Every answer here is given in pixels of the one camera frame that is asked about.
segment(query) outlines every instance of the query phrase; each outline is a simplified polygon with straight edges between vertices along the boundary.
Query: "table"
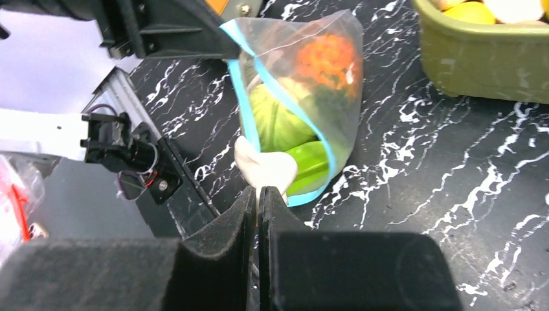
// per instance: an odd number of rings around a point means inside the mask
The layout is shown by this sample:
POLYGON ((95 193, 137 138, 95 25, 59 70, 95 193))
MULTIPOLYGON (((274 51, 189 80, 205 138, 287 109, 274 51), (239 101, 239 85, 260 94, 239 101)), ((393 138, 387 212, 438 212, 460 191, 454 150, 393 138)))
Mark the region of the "table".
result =
MULTIPOLYGON (((350 9, 364 27, 355 150, 323 196, 293 208, 313 229, 414 231, 438 241, 466 310, 549 308, 549 107, 447 97, 423 74, 406 0, 269 0, 260 16, 350 9)), ((132 74, 163 134, 225 210, 245 183, 238 110, 221 61, 145 61, 132 74)))

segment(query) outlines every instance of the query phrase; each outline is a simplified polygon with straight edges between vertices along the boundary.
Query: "cabbage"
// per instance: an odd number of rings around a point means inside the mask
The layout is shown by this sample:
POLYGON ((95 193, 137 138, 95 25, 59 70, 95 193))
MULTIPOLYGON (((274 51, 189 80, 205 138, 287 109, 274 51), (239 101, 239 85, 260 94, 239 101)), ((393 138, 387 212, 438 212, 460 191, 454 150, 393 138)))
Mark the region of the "cabbage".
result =
MULTIPOLYGON (((296 103, 312 100, 311 93, 303 85, 290 78, 281 78, 279 82, 296 103)), ((249 100, 262 152, 285 152, 317 140, 315 132, 277 101, 264 84, 250 92, 249 100)))

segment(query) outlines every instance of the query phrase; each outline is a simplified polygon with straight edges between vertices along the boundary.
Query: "blue trim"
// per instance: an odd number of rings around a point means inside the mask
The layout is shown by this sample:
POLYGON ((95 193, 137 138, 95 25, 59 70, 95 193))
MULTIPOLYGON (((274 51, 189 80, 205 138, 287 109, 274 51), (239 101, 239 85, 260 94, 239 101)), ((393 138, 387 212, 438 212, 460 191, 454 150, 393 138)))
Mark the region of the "blue trim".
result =
MULTIPOLYGON (((335 160, 335 154, 333 153, 330 144, 322 134, 322 132, 313 124, 313 121, 309 119, 305 111, 301 109, 293 99, 287 94, 286 90, 278 83, 278 81, 270 74, 270 72, 265 68, 259 57, 255 54, 254 51, 250 48, 247 40, 245 39, 244 34, 238 28, 236 20, 230 20, 220 26, 246 53, 254 58, 254 65, 256 71, 259 74, 259 77, 262 79, 263 83, 269 89, 271 94, 283 104, 289 111, 294 113, 297 117, 302 119, 311 129, 317 134, 322 145, 326 150, 326 155, 328 156, 328 164, 330 166, 329 178, 321 188, 311 191, 309 193, 300 194, 296 196, 288 197, 288 206, 294 207, 303 205, 313 201, 318 198, 326 187, 329 185, 330 181, 336 175, 337 162, 335 160)), ((242 72, 240 70, 240 65, 238 60, 229 60, 229 73, 236 92, 236 97, 238 99, 238 104, 240 107, 240 113, 242 116, 242 125, 244 127, 244 136, 250 141, 250 143, 255 147, 257 151, 261 151, 261 144, 259 141, 259 134, 257 131, 256 123, 253 116, 253 111, 245 90, 245 86, 242 82, 242 72)))

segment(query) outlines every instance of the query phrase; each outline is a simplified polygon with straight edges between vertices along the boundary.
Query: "green vegetable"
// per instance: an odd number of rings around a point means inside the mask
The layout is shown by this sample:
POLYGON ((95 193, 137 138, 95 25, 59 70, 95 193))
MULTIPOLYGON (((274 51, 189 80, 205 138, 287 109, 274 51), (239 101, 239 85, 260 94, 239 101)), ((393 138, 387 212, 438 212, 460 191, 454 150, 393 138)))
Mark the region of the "green vegetable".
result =
MULTIPOLYGON (((296 103, 313 100, 311 93, 294 80, 281 78, 279 82, 296 103)), ((277 101, 264 84, 250 92, 249 100, 262 152, 283 152, 316 139, 315 132, 277 101)))
POLYGON ((286 152, 297 162, 297 176, 290 188, 288 196, 301 193, 311 185, 322 185, 330 172, 328 157, 321 141, 312 141, 294 147, 286 152))

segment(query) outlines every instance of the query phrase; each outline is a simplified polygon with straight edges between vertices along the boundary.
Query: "green pepper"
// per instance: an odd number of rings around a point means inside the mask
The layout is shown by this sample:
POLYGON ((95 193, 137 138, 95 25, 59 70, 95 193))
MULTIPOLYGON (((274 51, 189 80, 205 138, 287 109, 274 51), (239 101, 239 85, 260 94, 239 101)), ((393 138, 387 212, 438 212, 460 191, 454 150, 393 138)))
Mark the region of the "green pepper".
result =
POLYGON ((328 176, 330 171, 328 156, 321 141, 304 143, 286 153, 297 162, 297 176, 286 191, 288 196, 328 176))

